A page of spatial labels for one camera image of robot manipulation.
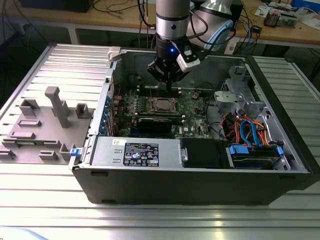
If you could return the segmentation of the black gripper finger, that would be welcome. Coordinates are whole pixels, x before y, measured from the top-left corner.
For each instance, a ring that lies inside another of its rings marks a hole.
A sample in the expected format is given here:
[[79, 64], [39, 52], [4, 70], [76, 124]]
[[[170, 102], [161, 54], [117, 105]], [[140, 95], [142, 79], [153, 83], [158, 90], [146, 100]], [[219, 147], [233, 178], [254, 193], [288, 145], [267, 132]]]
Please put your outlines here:
[[155, 58], [147, 65], [147, 71], [161, 83], [165, 83], [166, 90], [171, 90], [170, 71], [167, 61], [162, 58]]
[[169, 91], [171, 91], [173, 83], [181, 81], [188, 74], [189, 72], [183, 72], [179, 67], [171, 70], [169, 73]]

